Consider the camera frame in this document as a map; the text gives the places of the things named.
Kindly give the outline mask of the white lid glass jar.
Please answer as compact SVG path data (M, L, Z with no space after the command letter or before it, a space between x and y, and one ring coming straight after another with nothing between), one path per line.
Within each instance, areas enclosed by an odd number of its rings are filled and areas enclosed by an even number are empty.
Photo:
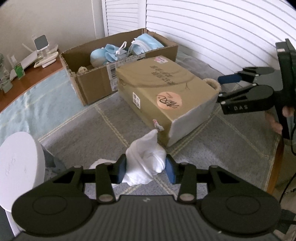
M24 193L43 183L45 157L42 145L29 133L17 132L1 144L1 207L11 212Z

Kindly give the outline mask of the white louvered closet door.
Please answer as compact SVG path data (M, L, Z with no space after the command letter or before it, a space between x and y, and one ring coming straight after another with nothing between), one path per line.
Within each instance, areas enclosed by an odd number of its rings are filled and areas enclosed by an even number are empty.
M106 35L145 28L223 74L278 68L275 44L295 43L295 1L103 1Z

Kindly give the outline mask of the light blue towel mat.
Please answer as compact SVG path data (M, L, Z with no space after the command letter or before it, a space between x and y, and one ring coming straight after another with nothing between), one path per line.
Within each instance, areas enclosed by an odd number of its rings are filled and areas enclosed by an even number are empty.
M87 110L66 70L61 70L30 88L1 112L1 143L16 132L44 140Z

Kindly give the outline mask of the open brown cardboard box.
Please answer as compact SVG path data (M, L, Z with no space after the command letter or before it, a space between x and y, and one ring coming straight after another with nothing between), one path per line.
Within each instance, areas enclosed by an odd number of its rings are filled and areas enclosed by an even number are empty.
M132 40L141 34L148 34L164 45L163 48L145 53L146 58L161 55L172 61L176 60L178 44L155 32L151 32L146 28L117 33L105 38L93 40L66 50L60 54L61 63L66 69L71 84L83 105L90 105L117 90L114 79L111 78L112 76L116 76L114 65L111 67L104 65L92 68L85 73L78 73L80 67L90 67L91 52L95 49L104 47L106 44L113 44L119 47L124 41L130 46Z

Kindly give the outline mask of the wooden nightstand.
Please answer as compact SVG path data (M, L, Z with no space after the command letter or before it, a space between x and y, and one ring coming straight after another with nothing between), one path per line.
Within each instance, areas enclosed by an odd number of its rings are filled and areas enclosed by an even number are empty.
M20 80L16 78L12 81L13 87L7 93L4 93L4 91L1 90L0 111L7 108L14 100L16 100L28 89L62 69L63 65L59 56L53 64L47 66L46 68L28 67L25 70L25 76L23 78Z

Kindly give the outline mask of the white grey screen gadget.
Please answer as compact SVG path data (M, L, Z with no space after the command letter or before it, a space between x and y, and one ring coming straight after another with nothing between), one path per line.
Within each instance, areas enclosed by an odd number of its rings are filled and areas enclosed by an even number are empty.
M48 47L49 42L45 35L41 35L34 39L34 44L36 46L37 51L42 51Z

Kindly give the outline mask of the blue white plush toy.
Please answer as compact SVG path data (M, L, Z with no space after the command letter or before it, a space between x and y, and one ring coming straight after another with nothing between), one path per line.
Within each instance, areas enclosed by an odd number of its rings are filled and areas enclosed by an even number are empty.
M91 52L90 63L92 64L93 68L103 66L108 62L106 58L106 53L107 51L105 48L95 49Z

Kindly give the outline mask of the stack of blue masks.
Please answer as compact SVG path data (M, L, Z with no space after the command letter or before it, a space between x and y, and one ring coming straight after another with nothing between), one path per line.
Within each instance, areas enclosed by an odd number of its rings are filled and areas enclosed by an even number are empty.
M130 55L140 55L149 51L164 48L165 46L157 39L144 33L135 38L128 49Z

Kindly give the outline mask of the white cloth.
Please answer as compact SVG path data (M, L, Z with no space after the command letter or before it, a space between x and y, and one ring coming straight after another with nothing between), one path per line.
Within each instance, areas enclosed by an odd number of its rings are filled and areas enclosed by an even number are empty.
M130 186L148 184L165 169L166 151L158 144L156 129L133 141L125 154L126 173L122 181Z

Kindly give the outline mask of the blue cloth with cord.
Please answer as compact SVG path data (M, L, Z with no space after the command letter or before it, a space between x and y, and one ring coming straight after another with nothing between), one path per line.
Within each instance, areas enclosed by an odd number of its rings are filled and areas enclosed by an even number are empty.
M124 41L120 47L117 47L112 44L107 44L104 48L106 50L105 57L107 61L113 63L128 57L128 51L126 51L126 44L126 41Z

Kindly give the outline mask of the small green desk fan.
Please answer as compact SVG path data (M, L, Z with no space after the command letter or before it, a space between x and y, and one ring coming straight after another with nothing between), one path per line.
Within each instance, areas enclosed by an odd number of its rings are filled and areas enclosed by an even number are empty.
M7 93L12 89L13 85L10 81L10 73L4 66L4 56L2 53L0 54L0 79L1 79L1 90L3 90L4 93Z

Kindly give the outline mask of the beige drawstring cloth pouch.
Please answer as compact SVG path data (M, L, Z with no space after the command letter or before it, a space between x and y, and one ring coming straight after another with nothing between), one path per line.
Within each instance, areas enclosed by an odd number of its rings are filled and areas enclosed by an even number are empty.
M86 72L88 72L88 71L90 71L90 70L92 70L92 69L93 69L93 68L92 68L92 65L89 65L89 66L87 66L87 67L81 66L81 67L78 69L77 74L84 74L84 73L86 73Z

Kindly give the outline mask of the green small bottle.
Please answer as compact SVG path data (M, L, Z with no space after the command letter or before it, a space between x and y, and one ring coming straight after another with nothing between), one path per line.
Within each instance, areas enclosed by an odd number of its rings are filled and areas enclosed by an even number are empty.
M15 73L16 73L16 76L18 79L21 79L22 77L25 76L25 72L24 72L24 69L21 65L21 63L18 63L14 66L14 70L15 70Z

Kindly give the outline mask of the gold closed gift box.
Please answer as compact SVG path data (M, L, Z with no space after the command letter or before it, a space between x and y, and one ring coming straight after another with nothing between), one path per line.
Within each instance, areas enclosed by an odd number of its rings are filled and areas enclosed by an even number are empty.
M167 147L208 120L219 88L164 57L116 68L118 92Z

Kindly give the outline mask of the white remote control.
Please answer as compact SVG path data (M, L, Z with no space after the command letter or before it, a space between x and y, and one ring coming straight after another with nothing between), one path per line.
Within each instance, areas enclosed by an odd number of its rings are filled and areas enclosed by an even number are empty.
M34 64L34 68L38 68L40 66L45 68L45 67L49 66L50 64L54 63L56 61L56 57L57 57L57 55L51 55L47 58L43 58L42 60L40 60Z

